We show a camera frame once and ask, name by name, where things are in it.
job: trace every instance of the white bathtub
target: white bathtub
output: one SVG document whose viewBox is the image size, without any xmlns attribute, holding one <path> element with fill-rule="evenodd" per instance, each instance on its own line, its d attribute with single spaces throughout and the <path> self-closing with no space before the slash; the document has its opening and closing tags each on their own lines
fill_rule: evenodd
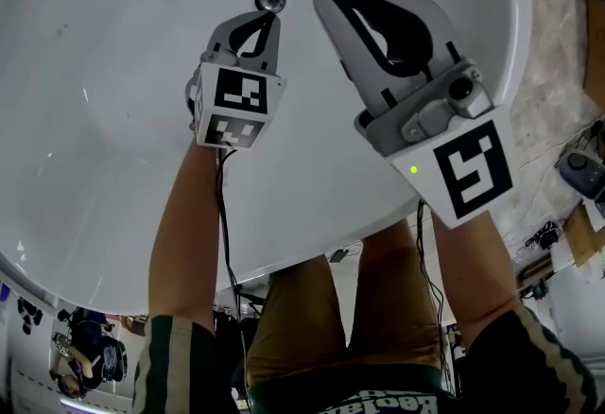
<svg viewBox="0 0 605 414">
<path fill-rule="evenodd" d="M 435 1 L 510 104 L 531 0 Z M 147 311 L 154 235 L 191 140 L 184 84 L 213 28 L 248 10 L 253 0 L 0 0 L 0 251 L 31 281 L 99 311 Z M 416 200 L 355 133 L 362 104 L 311 0 L 287 0 L 280 17 L 284 99 L 258 151 L 228 171 L 241 280 L 373 233 Z"/>
</svg>

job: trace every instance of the black wire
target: black wire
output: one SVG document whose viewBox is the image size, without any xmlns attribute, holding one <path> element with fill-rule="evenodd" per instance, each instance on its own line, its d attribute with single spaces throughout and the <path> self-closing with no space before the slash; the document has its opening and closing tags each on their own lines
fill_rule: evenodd
<svg viewBox="0 0 605 414">
<path fill-rule="evenodd" d="M 445 370 L 445 384 L 450 389 L 450 376 L 449 376 L 449 368 L 445 359 L 445 348 L 443 345 L 443 336 L 441 334 L 441 321 L 443 317 L 443 304 L 445 298 L 443 297 L 443 292 L 436 286 L 430 279 L 428 275 L 428 271 L 426 270 L 426 262 L 424 261 L 424 237 L 423 237 L 423 216 L 424 216 L 424 201 L 420 199 L 418 201 L 418 209 L 416 210 L 416 249 L 418 250 L 418 254 L 420 256 L 420 271 L 423 276 L 428 281 L 430 291 L 437 302 L 437 331 L 439 335 L 439 349 L 440 349 L 440 358 L 442 368 Z"/>
<path fill-rule="evenodd" d="M 221 231 L 223 235 L 223 249 L 225 251 L 225 264 L 227 266 L 227 275 L 229 276 L 229 283 L 231 285 L 231 291 L 233 292 L 233 300 L 235 302 L 235 320 L 237 322 L 237 330 L 239 330 L 239 337 L 242 342 L 242 354 L 244 355 L 244 399 L 248 405 L 248 409 L 252 411 L 251 403 L 248 395 L 247 385 L 247 366 L 246 366 L 246 338 L 244 337 L 244 331 L 241 327 L 242 321 L 242 310 L 241 310 L 241 298 L 239 296 L 239 289 L 237 287 L 237 279 L 231 268 L 231 246 L 229 243 L 229 226 L 227 224 L 227 210 L 225 208 L 225 198 L 223 196 L 223 167 L 236 150 L 232 150 L 227 154 L 224 154 L 224 150 L 220 148 L 218 150 L 218 166 L 216 168 L 216 199 L 218 201 L 218 215 L 220 217 Z"/>
<path fill-rule="evenodd" d="M 259 316 L 259 318 L 260 318 L 260 316 L 261 316 L 261 312 L 259 312 L 259 311 L 256 309 L 256 307 L 254 306 L 254 303 L 248 303 L 248 306 L 249 306 L 249 307 L 250 307 L 252 310 L 254 310 L 254 311 L 256 312 L 256 315 L 258 315 L 258 316 Z"/>
<path fill-rule="evenodd" d="M 591 127 L 591 126 L 586 127 L 587 129 L 585 129 L 585 130 L 584 130 L 584 131 L 581 133 L 581 135 L 578 137 L 578 140 L 576 141 L 576 144 L 574 145 L 574 148 L 578 148 L 578 147 L 579 147 L 579 143 L 580 143 L 580 142 L 582 141 L 582 139 L 583 139 L 583 138 L 586 136 L 586 132 L 590 130 L 590 127 Z"/>
</svg>

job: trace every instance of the shorts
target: shorts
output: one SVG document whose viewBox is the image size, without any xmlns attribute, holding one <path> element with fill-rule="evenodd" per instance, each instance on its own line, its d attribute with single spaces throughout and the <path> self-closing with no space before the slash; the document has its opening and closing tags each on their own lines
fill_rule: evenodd
<svg viewBox="0 0 605 414">
<path fill-rule="evenodd" d="M 286 375 L 347 365 L 441 369 L 441 329 L 417 250 L 410 244 L 378 252 L 376 261 L 360 265 L 348 346 L 324 256 L 271 274 L 248 354 L 251 388 Z M 365 246 L 363 254 L 372 251 Z"/>
</svg>

